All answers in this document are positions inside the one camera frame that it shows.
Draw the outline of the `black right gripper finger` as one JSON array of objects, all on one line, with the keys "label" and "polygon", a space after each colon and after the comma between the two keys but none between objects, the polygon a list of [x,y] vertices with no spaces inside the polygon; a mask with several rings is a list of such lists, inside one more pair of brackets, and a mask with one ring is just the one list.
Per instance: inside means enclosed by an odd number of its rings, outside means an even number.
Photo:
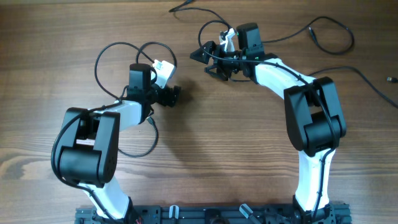
[{"label": "black right gripper finger", "polygon": [[190,59],[208,65],[211,55],[213,55],[217,45],[214,41],[208,41],[202,45],[202,48],[190,54]]},{"label": "black right gripper finger", "polygon": [[205,73],[211,75],[213,78],[220,79],[221,81],[228,81],[229,77],[227,76],[225,70],[219,65],[211,65],[204,68]]}]

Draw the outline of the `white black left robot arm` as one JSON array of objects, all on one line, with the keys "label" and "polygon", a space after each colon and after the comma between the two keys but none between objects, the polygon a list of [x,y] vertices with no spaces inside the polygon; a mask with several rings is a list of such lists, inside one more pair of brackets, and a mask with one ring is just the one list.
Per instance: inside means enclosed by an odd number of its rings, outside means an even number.
[{"label": "white black left robot arm", "polygon": [[151,120],[152,105],[173,107],[180,87],[167,86],[176,66],[155,60],[129,67],[129,84],[113,104],[69,108],[52,149],[53,173],[64,184],[83,190],[93,208],[76,211],[76,223],[142,223],[142,215],[114,175],[119,133]]}]

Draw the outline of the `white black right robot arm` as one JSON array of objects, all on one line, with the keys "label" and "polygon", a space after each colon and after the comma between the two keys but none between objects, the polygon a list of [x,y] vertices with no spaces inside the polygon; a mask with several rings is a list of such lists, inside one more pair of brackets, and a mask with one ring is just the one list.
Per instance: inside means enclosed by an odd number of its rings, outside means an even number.
[{"label": "white black right robot arm", "polygon": [[205,72],[227,81],[242,72],[255,84],[264,86],[284,101],[287,134],[299,155],[299,183],[295,201],[305,215],[319,218],[329,203],[327,194],[331,160],[346,123],[334,82],[328,78],[302,75],[266,53],[256,23],[230,28],[220,42],[200,44],[190,54],[207,66]]}]

